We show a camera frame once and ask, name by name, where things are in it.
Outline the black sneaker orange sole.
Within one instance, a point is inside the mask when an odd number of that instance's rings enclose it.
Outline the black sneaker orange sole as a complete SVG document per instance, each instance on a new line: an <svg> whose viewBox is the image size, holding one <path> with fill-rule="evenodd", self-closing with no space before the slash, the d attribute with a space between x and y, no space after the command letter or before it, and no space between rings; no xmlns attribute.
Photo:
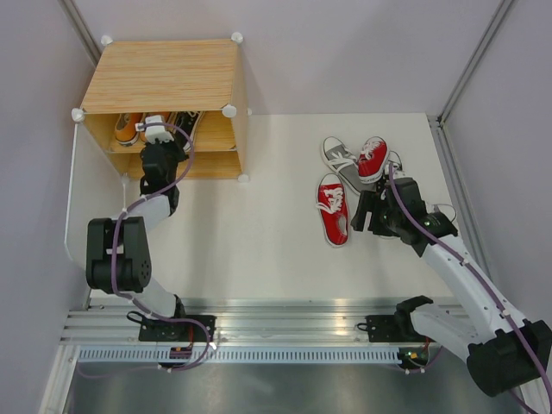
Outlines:
<svg viewBox="0 0 552 414"><path fill-rule="evenodd" d="M180 130L182 129L185 131L187 136L194 141L198 125L203 116L203 111L180 111L171 114L169 122L176 126L176 128L172 128L174 140L182 146L185 152L189 151L190 142L188 142L185 135L183 135Z"/></svg>

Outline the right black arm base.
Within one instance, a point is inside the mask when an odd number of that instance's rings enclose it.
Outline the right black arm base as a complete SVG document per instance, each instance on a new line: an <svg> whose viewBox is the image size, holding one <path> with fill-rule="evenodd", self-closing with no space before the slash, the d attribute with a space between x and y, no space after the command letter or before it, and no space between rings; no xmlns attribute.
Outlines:
<svg viewBox="0 0 552 414"><path fill-rule="evenodd" d="M411 321L411 313L426 304L434 304L434 301L426 296L406 299L396 305L392 314L365 316L364 321L357 323L355 328L366 333L371 343L421 343L418 350L400 351L396 368L405 375L426 373L434 363L431 345L435 341L417 333Z"/></svg>

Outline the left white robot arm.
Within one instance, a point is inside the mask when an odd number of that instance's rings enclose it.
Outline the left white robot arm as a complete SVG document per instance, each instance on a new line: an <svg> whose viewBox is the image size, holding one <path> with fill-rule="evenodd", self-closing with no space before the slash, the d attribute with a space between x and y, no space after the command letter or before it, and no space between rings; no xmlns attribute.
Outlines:
<svg viewBox="0 0 552 414"><path fill-rule="evenodd" d="M141 197L117 218L95 218L87 227L85 277L88 286L130 300L160 317L158 331L171 342L188 331L185 307L153 276L147 232L179 205L178 166L189 159L186 139L148 143L141 150Z"/></svg>

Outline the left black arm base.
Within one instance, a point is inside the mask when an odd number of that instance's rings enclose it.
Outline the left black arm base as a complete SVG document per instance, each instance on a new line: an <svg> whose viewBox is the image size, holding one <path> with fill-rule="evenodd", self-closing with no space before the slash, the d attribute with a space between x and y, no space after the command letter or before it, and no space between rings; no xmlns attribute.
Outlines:
<svg viewBox="0 0 552 414"><path fill-rule="evenodd" d="M146 317L135 310L128 312L126 318L140 326L140 342L171 343L168 354L171 360L197 359L197 356L192 355L195 343L210 342L216 329L216 317L213 315L190 315L191 320L206 328L208 335L195 323L164 322Z"/></svg>

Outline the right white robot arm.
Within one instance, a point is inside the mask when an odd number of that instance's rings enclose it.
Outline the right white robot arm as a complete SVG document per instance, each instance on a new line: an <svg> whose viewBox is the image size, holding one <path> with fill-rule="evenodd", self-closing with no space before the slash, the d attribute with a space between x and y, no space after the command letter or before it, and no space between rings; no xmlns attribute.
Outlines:
<svg viewBox="0 0 552 414"><path fill-rule="evenodd" d="M396 305L391 315L367 317L371 342L414 342L428 338L466 363L479 389L495 397L540 379L551 352L551 329L530 321L484 274L467 251L452 221L428 211L417 182L384 177L362 191L352 219L355 231L397 237L411 247L447 285L469 320L449 315L432 299L417 296Z"/></svg>

